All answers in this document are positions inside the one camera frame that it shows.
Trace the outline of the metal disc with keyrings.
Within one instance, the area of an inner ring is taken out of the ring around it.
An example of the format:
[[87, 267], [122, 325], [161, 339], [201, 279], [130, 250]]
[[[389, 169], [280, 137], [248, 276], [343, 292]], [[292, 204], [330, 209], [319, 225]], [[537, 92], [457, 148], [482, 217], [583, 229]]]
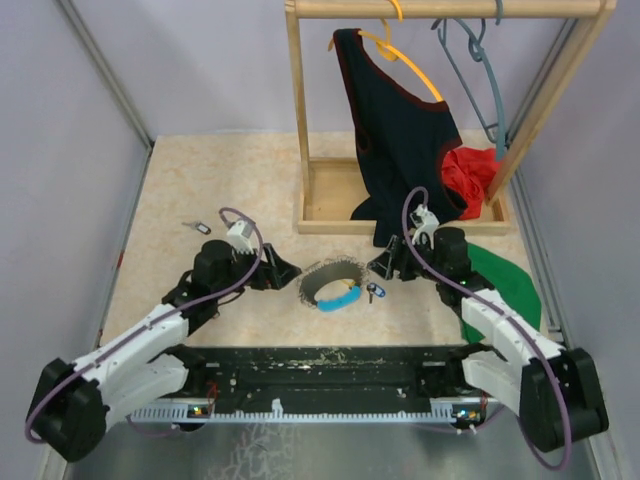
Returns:
[[297, 279], [298, 298], [308, 307], [317, 309], [318, 300], [329, 300], [317, 299], [317, 294], [325, 286], [343, 280], [347, 282], [347, 290], [342, 295], [353, 286], [359, 286], [362, 295], [363, 288], [369, 280], [365, 265], [350, 256], [338, 256], [316, 262]]

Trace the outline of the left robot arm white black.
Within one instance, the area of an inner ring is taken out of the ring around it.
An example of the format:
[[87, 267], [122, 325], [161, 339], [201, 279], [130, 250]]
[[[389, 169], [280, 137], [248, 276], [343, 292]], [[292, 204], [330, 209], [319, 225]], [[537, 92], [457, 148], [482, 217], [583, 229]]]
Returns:
[[269, 243], [245, 252], [223, 240], [204, 243], [192, 268], [136, 325], [74, 361], [56, 358], [43, 368], [26, 417], [27, 440], [76, 462], [112, 426], [156, 399], [201, 394], [206, 361], [186, 339], [217, 315], [221, 298], [247, 288], [280, 290], [301, 272]]

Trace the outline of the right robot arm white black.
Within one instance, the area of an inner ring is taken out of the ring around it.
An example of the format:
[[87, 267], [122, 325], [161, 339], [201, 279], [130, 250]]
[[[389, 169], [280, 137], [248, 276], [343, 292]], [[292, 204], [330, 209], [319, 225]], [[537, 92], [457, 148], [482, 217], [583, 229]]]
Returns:
[[520, 267], [446, 227], [414, 247], [392, 236], [368, 268], [385, 280], [435, 283], [441, 302], [482, 337], [451, 355], [448, 387], [461, 396], [478, 389], [495, 397], [536, 449], [551, 452], [608, 429], [593, 358], [539, 332], [541, 302]]

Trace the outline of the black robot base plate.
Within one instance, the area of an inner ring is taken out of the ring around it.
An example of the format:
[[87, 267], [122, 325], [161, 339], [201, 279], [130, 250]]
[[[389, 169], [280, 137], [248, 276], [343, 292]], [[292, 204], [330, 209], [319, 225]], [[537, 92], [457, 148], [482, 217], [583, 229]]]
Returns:
[[192, 371], [175, 399], [210, 399], [222, 411], [255, 411], [276, 398], [296, 411], [425, 407], [441, 398], [480, 398], [461, 360], [474, 347], [182, 348]]

